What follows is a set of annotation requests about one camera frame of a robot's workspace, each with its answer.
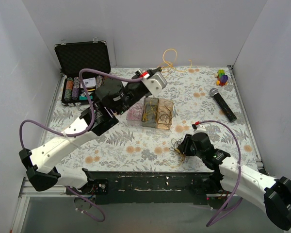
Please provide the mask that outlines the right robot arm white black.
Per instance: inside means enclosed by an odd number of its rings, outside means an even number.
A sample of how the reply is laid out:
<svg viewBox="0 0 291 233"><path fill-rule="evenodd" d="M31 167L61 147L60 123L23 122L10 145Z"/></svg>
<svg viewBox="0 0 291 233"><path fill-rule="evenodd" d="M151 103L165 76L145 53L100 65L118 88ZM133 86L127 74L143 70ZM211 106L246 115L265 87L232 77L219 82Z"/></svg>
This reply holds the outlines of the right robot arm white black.
<svg viewBox="0 0 291 233"><path fill-rule="evenodd" d="M264 175L247 166L223 150L216 149L206 133L187 134L178 150L186 156L197 156L213 170L210 188L215 193L223 190L254 204L266 213L278 228L291 228L291 180Z"/></svg>

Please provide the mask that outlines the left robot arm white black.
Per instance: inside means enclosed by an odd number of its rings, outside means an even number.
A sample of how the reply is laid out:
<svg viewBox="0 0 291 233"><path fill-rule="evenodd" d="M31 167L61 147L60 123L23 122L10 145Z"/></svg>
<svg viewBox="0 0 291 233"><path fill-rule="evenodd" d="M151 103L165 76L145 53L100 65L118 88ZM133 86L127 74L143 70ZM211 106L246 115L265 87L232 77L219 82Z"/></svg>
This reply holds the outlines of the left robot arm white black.
<svg viewBox="0 0 291 233"><path fill-rule="evenodd" d="M73 187L83 194L94 190L96 181L85 168L69 169L59 166L62 159L83 144L97 139L118 123L116 115L125 113L141 98L158 95L167 85L162 68L138 70L131 79L123 79L93 69L82 69L79 74L95 73L103 80L89 97L89 108L56 137L35 149L23 148L20 159L26 175L38 191L46 191L55 185Z"/></svg>

